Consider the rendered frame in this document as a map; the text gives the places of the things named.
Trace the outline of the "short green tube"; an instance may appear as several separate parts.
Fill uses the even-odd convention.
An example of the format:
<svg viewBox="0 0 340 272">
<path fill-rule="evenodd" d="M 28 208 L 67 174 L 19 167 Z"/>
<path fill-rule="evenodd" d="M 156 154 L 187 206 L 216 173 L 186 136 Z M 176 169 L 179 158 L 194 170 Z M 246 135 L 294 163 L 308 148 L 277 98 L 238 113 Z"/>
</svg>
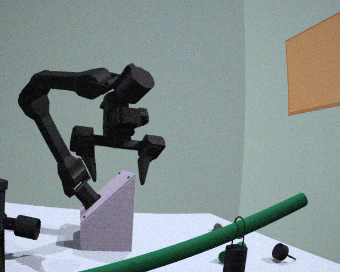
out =
<svg viewBox="0 0 340 272">
<path fill-rule="evenodd" d="M 242 245 L 242 241 L 241 241 L 241 242 L 238 242 L 237 244 Z M 219 261 L 220 261 L 221 263 L 224 263 L 225 251 L 226 251 L 226 250 L 220 252 L 219 255 L 218 255 Z"/>
</svg>

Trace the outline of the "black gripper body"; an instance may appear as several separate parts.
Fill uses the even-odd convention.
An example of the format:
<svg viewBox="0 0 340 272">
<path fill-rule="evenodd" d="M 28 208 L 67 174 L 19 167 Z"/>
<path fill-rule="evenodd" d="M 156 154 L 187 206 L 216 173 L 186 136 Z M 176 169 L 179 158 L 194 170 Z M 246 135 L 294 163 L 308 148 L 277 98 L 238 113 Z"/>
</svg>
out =
<svg viewBox="0 0 340 272">
<path fill-rule="evenodd" d="M 117 107 L 107 109 L 103 113 L 103 135 L 94 135 L 92 127 L 74 126 L 70 138 L 70 150 L 76 152 L 77 144 L 80 138 L 89 138 L 95 140 L 95 145 L 110 148 L 119 148 L 125 150 L 136 150 L 138 156 L 142 154 L 146 146 L 158 146 L 160 150 L 153 160 L 165 149 L 165 140 L 161 136 L 145 135 L 142 141 L 131 140 L 133 130 L 130 129 L 112 129 L 108 134 L 105 133 L 105 120 L 108 111 L 114 111 Z"/>
</svg>

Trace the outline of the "green long cylindrical rod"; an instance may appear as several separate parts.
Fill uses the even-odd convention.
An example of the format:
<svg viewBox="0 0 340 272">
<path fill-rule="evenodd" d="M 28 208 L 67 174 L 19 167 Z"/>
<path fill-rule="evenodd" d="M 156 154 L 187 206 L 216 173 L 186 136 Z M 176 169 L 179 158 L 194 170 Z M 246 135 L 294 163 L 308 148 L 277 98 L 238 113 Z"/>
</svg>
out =
<svg viewBox="0 0 340 272">
<path fill-rule="evenodd" d="M 244 218 L 245 235 L 305 207 L 307 203 L 306 195 L 299 193 L 272 207 Z M 147 272 L 236 240 L 242 237 L 243 233 L 244 223 L 241 219 L 175 245 L 79 272 Z"/>
</svg>

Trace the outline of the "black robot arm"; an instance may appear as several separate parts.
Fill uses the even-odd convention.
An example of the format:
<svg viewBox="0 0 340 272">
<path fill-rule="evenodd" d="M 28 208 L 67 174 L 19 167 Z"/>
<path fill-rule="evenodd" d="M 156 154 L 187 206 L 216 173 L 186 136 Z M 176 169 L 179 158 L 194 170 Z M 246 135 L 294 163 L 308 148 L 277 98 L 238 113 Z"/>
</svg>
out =
<svg viewBox="0 0 340 272">
<path fill-rule="evenodd" d="M 107 112 L 105 133 L 112 129 L 134 129 L 148 123 L 146 108 L 129 108 L 136 104 L 154 86 L 151 74 L 135 66 L 127 65 L 121 74 L 109 72 L 106 68 L 91 69 L 82 72 L 49 71 L 35 73 L 19 94 L 18 104 L 24 114 L 33 119 L 45 142 L 57 161 L 57 172 L 62 181 L 63 191 L 70 198 L 73 195 L 88 210 L 100 195 L 87 183 L 91 178 L 81 158 L 75 158 L 64 143 L 54 121 L 49 114 L 50 89 L 74 91 L 77 95 L 90 100 L 107 93 L 99 108 Z M 103 112 L 103 113 L 104 113 Z M 110 113 L 109 113 L 110 112 Z M 81 182 L 80 185 L 78 185 Z M 78 187 L 74 189 L 76 186 Z"/>
</svg>

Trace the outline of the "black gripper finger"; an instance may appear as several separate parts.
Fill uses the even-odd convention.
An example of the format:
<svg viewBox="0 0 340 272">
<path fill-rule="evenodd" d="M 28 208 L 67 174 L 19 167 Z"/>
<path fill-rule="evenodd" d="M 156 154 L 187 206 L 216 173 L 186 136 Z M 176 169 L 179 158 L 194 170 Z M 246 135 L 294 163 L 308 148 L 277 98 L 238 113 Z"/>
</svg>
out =
<svg viewBox="0 0 340 272">
<path fill-rule="evenodd" d="M 76 155 L 81 156 L 92 177 L 92 181 L 96 182 L 95 140 L 80 138 L 77 144 Z"/>
<path fill-rule="evenodd" d="M 160 147 L 158 146 L 146 146 L 138 158 L 139 180 L 141 185 L 145 184 L 149 163 L 152 162 L 159 150 Z"/>
</svg>

